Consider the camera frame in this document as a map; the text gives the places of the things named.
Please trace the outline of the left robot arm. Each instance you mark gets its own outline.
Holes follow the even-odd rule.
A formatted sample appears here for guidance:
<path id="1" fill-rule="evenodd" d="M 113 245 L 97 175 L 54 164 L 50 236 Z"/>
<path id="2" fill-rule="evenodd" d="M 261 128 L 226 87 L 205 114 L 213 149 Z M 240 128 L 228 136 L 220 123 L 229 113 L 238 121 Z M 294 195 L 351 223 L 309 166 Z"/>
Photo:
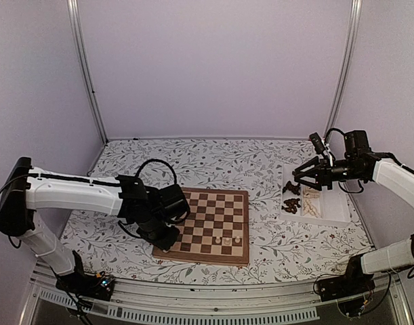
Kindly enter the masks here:
<path id="1" fill-rule="evenodd" d="M 75 293 L 91 284 L 81 258 L 69 251 L 45 225 L 40 209 L 93 211 L 119 218 L 119 225 L 137 226 L 134 238 L 167 251 L 180 233 L 177 224 L 190 214 L 177 183 L 157 189 L 133 176 L 94 178 L 65 175 L 34 167 L 29 157 L 15 163 L 0 189 L 0 232 L 28 245 Z"/>

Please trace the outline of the wooden chess board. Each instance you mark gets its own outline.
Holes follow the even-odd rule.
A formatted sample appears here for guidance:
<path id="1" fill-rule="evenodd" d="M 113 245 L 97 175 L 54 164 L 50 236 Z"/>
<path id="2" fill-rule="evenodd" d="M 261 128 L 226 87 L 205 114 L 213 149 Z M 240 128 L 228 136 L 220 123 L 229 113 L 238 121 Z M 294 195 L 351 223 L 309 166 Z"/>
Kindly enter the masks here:
<path id="1" fill-rule="evenodd" d="M 249 264 L 249 193 L 244 190 L 184 188 L 190 215 L 177 225 L 180 235 L 164 253 L 154 248 L 156 259 L 245 267 Z M 235 238 L 241 237 L 237 244 Z M 221 238 L 221 244 L 215 238 Z M 232 238 L 226 246 L 224 238 Z"/>

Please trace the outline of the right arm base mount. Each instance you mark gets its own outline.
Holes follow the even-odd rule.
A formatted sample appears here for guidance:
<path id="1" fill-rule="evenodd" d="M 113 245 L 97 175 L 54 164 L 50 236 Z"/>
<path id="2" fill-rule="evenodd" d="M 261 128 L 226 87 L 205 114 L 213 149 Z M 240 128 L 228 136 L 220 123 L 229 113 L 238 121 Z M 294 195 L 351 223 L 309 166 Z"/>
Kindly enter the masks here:
<path id="1" fill-rule="evenodd" d="M 373 276 L 347 278 L 346 275 L 321 274 L 313 282 L 312 290 L 322 302 L 335 301 L 339 312 L 347 318 L 360 317 L 372 299 Z"/>

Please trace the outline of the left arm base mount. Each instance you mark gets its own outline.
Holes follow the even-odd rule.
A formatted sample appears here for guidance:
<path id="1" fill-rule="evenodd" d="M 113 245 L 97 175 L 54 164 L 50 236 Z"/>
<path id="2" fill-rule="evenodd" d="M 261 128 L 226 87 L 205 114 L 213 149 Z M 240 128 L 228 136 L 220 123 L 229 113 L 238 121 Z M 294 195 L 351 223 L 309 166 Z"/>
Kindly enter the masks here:
<path id="1" fill-rule="evenodd" d="M 59 290 L 103 301 L 110 301 L 115 287 L 115 277 L 105 272 L 95 275 L 73 272 L 65 276 L 57 275 L 56 278 Z"/>

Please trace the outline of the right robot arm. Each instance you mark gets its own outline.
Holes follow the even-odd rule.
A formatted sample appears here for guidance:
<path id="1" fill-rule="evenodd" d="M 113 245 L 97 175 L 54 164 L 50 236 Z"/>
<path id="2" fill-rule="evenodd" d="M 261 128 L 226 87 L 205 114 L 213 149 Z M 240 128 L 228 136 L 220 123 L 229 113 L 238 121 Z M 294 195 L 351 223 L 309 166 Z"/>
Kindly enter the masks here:
<path id="1" fill-rule="evenodd" d="M 398 203 L 407 212 L 414 212 L 414 170 L 401 163 L 391 152 L 375 152 L 369 145 L 364 130 L 341 133 L 344 141 L 344 157 L 336 158 L 331 152 L 327 137 L 317 133 L 309 136 L 316 156 L 295 168 L 295 182 L 321 191 L 331 190 L 335 184 L 356 180 L 360 186 L 368 183 L 375 190 L 366 194 L 361 203 L 383 213 L 388 209 L 398 213 Z M 406 217 L 407 222 L 414 217 Z M 349 260 L 347 275 L 340 281 L 345 295 L 355 295 L 367 282 L 367 277 L 379 272 L 400 272 L 414 267 L 414 227 L 406 225 L 412 233 L 386 241 L 386 246 L 364 253 Z"/>

